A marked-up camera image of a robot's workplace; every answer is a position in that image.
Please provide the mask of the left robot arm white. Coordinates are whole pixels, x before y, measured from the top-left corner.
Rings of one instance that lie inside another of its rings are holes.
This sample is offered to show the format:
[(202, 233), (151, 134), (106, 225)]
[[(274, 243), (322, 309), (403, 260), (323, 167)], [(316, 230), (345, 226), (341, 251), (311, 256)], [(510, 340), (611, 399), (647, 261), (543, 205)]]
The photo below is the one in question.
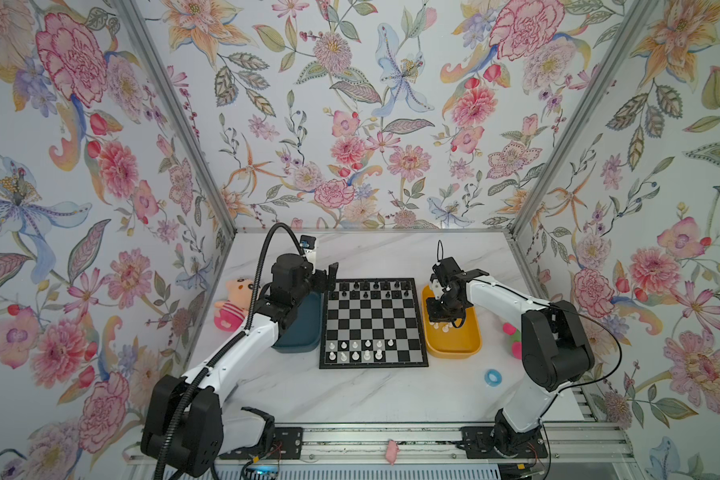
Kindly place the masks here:
[(253, 407), (228, 413), (225, 403), (241, 376), (296, 321), (301, 303), (335, 288), (338, 269), (332, 263), (318, 270), (299, 254), (279, 256), (268, 290), (252, 296), (250, 319), (206, 360), (180, 377), (158, 381), (140, 444), (141, 452), (156, 461), (154, 478), (163, 478), (169, 467), (175, 477), (200, 477), (221, 454), (251, 450), (260, 455), (271, 448), (271, 415)]

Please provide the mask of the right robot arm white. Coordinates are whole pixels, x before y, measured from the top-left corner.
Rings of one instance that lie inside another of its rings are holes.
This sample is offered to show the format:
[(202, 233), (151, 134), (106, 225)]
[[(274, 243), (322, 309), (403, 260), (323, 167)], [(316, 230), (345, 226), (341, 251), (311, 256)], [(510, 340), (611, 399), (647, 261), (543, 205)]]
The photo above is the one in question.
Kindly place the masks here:
[(452, 257), (432, 267), (433, 296), (425, 311), (433, 322), (464, 320), (479, 306), (508, 321), (521, 334), (521, 386), (495, 416), (491, 445), (505, 457), (517, 456), (536, 438), (542, 420), (561, 392), (595, 363), (581, 316), (567, 301), (549, 302), (521, 293), (480, 269), (463, 270)]

